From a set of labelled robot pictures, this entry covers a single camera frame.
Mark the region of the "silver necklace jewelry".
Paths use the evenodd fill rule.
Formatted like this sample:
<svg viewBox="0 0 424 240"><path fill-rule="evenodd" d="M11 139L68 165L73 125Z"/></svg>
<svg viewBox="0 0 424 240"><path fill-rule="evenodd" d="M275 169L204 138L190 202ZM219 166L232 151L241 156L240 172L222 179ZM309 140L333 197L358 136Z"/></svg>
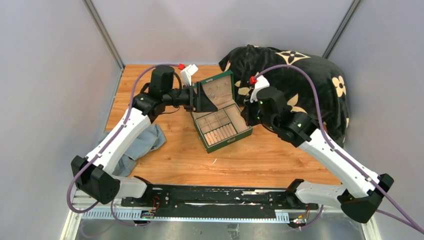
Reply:
<svg viewBox="0 0 424 240"><path fill-rule="evenodd" d="M208 94L208 97L211 101L214 101L217 98L217 96L213 93Z"/></svg>

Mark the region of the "green jewelry box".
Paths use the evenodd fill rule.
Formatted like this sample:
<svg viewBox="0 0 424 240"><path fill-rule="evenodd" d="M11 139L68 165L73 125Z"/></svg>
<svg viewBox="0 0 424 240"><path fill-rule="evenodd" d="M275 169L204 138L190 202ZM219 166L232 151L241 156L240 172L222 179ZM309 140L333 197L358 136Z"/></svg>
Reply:
<svg viewBox="0 0 424 240"><path fill-rule="evenodd" d="M194 127L207 153L212 153L250 136L253 128L245 123L235 102L234 73L225 71L198 82L217 107L214 112L193 112Z"/></svg>

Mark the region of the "green jewelry tray insert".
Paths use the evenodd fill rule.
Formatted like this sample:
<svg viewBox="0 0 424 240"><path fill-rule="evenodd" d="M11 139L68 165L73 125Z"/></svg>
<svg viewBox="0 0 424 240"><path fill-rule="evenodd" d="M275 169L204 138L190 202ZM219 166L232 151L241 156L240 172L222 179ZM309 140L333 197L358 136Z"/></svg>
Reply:
<svg viewBox="0 0 424 240"><path fill-rule="evenodd" d="M241 116L240 108L234 103L216 112L193 112L191 116L208 153L244 139L253 132Z"/></svg>

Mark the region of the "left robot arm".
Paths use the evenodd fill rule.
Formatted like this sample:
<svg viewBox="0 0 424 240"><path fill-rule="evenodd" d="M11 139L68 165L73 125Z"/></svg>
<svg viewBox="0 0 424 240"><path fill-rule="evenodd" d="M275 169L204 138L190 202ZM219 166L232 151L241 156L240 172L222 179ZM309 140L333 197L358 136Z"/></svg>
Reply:
<svg viewBox="0 0 424 240"><path fill-rule="evenodd" d="M151 183L140 177L113 174L125 151L167 106L182 107L188 112L216 112L217 106L208 98L201 83L192 83L198 71L195 64L157 64L143 71L137 80L150 72L150 81L138 94L132 89L128 108L121 120L86 156L75 156L71 161L76 187L92 197L96 204L109 204L115 198L134 198L140 206L153 201Z"/></svg>

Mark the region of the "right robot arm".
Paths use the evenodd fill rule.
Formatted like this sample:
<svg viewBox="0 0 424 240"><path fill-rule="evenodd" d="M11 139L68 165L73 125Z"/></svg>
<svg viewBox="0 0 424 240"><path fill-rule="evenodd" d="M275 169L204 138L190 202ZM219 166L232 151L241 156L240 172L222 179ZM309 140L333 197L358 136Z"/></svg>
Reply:
<svg viewBox="0 0 424 240"><path fill-rule="evenodd" d="M258 123L318 160L340 181L339 185L328 185L295 179L285 195L290 208L319 204L338 208L358 223L371 219L382 203L383 193L394 183L389 174L377 174L353 159L306 113L291 112L284 94L275 87L253 89L245 106L248 112L256 107Z"/></svg>

